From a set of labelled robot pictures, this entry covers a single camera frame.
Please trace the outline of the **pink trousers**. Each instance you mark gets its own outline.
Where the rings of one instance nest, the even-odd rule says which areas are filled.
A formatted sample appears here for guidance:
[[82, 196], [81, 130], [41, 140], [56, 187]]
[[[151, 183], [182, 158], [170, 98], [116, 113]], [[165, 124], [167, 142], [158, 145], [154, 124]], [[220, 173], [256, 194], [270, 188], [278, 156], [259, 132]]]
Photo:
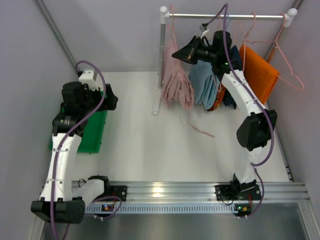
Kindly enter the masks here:
[[164, 46], [161, 98], [168, 108], [173, 103], [179, 103], [190, 112], [195, 102], [195, 91], [180, 61], [172, 57], [177, 50], [173, 39], [168, 40]]

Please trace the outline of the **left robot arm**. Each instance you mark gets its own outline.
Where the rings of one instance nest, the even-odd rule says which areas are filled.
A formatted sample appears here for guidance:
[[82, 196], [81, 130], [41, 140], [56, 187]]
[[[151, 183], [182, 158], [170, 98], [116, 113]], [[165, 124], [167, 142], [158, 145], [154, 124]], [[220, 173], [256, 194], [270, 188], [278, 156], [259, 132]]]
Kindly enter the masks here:
[[38, 200], [31, 203], [31, 212], [51, 223], [79, 224], [86, 207], [111, 192], [107, 176], [94, 175], [79, 189], [72, 190], [72, 170], [78, 148], [88, 124], [86, 116], [93, 110], [115, 110], [118, 97], [109, 83], [103, 91], [91, 89], [79, 81], [62, 87], [63, 101], [52, 121], [52, 155], [45, 185]]

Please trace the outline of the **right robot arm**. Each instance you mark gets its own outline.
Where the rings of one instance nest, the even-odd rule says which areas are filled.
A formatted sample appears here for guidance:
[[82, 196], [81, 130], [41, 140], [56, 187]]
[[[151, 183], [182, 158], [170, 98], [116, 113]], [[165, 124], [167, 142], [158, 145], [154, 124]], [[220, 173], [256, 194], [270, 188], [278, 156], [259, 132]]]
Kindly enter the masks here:
[[244, 120], [236, 131], [236, 139], [247, 150], [246, 160], [239, 162], [229, 184], [219, 189], [226, 199], [241, 200], [248, 195], [261, 199], [257, 185], [256, 167], [266, 161], [260, 161], [263, 148], [274, 145], [274, 128], [277, 121], [275, 110], [268, 110], [260, 102], [245, 79], [241, 65], [231, 57], [232, 39], [229, 32], [219, 30], [214, 33], [212, 44], [206, 45], [199, 36], [171, 56], [187, 64], [195, 65], [199, 61], [209, 63], [212, 72], [228, 90], [242, 113]]

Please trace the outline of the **navy blue trousers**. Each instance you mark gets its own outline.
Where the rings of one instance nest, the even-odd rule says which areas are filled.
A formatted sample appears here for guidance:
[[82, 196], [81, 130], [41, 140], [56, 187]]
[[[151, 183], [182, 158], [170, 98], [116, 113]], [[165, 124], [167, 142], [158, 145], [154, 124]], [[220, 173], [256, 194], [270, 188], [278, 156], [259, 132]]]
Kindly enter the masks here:
[[[242, 71], [243, 63], [236, 45], [230, 49], [229, 57], [231, 61], [236, 61], [236, 69]], [[237, 109], [237, 104], [227, 89], [225, 89], [222, 101], [225, 107], [233, 107], [234, 110]]]

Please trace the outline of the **light blue trousers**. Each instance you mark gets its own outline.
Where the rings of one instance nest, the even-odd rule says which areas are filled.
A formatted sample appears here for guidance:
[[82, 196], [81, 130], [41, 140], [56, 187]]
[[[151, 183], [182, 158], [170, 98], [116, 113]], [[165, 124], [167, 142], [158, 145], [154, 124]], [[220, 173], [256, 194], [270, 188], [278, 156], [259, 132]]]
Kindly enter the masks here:
[[211, 64], [199, 60], [192, 67], [188, 78], [194, 90], [194, 103], [203, 104], [206, 110], [210, 109], [216, 100], [220, 86], [220, 81], [214, 75]]

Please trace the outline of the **orange patterned trousers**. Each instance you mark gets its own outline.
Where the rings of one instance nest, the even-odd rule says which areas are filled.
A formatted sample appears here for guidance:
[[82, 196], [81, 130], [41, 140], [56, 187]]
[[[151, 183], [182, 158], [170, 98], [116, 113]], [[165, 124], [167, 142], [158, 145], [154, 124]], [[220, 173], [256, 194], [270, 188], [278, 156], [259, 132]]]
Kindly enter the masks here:
[[225, 95], [225, 91], [226, 91], [226, 88], [222, 85], [220, 91], [218, 91], [216, 94], [216, 98], [215, 98], [215, 101], [213, 102], [213, 105], [209, 109], [207, 109], [208, 112], [212, 112], [216, 110], [221, 105]]

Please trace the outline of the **bright orange trousers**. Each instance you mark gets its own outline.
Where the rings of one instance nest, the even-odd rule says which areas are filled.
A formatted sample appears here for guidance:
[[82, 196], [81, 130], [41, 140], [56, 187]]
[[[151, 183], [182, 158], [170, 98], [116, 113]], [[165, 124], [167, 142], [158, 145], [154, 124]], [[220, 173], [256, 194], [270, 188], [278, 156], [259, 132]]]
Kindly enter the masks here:
[[277, 83], [279, 72], [244, 44], [239, 55], [246, 81], [260, 102], [265, 104]]

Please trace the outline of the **green plastic bin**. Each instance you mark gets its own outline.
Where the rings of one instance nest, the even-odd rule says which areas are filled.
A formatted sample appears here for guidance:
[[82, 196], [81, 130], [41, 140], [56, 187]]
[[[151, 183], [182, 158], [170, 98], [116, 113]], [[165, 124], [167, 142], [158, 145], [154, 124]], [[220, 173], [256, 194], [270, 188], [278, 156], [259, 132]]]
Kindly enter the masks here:
[[[87, 116], [97, 105], [94, 103], [92, 91], [89, 89], [67, 90], [63, 89], [60, 111], [52, 121], [52, 134], [65, 134], [76, 123]], [[74, 133], [81, 137], [79, 153], [98, 153], [104, 131], [107, 110], [97, 110], [91, 117], [83, 122]]]

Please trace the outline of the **white metal clothes rack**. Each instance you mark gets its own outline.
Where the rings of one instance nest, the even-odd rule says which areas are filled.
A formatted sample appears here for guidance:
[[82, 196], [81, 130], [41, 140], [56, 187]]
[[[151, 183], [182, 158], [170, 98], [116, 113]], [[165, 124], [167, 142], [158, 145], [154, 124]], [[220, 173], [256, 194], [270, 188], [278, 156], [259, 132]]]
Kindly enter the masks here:
[[[158, 64], [158, 81], [157, 90], [154, 97], [152, 115], [157, 116], [159, 114], [161, 105], [161, 92], [163, 88], [163, 61], [165, 52], [165, 36], [166, 36], [166, 26], [167, 19], [177, 18], [177, 19], [209, 19], [210, 22], [213, 19], [227, 19], [226, 14], [223, 15], [220, 12], [217, 14], [184, 14], [184, 13], [170, 13], [170, 9], [166, 6], [162, 6], [160, 9], [160, 45], [159, 45], [159, 64]], [[229, 20], [254, 20], [253, 14], [229, 14]], [[283, 16], [280, 15], [256, 15], [257, 20], [268, 20], [268, 21], [283, 21]]]

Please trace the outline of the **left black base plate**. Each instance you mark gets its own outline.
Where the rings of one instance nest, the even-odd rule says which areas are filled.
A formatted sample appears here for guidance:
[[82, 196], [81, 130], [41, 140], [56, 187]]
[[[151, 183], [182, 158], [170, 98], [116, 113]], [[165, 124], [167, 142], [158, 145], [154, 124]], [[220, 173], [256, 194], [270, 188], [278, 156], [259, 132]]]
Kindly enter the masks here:
[[125, 202], [127, 200], [127, 190], [128, 190], [128, 187], [126, 185], [111, 185], [110, 186], [110, 194], [112, 196], [117, 196], [123, 202]]

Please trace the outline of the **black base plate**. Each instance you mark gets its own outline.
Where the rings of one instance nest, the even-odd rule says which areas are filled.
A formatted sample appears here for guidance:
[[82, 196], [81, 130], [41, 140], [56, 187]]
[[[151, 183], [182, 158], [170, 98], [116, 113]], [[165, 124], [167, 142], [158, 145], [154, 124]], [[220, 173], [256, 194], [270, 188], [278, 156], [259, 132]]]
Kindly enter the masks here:
[[222, 184], [216, 186], [215, 191], [218, 201], [248, 201], [249, 196], [253, 201], [259, 201], [262, 198], [262, 192], [257, 184], [235, 189], [230, 184]]
[[110, 186], [110, 194], [112, 196], [117, 196], [123, 202], [125, 202], [127, 200], [127, 190], [128, 190], [128, 187], [126, 185], [111, 185]]

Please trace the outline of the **aluminium mounting rail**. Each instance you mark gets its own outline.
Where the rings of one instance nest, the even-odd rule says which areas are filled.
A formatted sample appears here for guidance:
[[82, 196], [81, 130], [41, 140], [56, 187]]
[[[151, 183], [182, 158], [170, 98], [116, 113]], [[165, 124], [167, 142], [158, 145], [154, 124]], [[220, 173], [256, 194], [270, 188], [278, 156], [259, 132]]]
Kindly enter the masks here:
[[[126, 187], [127, 203], [216, 203], [225, 182], [134, 182], [113, 181], [112, 186]], [[262, 202], [299, 203], [311, 200], [301, 182], [258, 183], [264, 189]]]

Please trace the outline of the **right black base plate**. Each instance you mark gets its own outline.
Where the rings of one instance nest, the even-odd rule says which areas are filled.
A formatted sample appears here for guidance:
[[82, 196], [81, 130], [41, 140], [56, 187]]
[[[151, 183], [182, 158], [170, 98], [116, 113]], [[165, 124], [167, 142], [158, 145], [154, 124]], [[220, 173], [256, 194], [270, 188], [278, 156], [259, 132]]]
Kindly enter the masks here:
[[230, 184], [222, 184], [216, 186], [215, 191], [218, 201], [248, 201], [249, 196], [253, 201], [259, 201], [262, 198], [262, 192], [257, 184], [235, 189]]

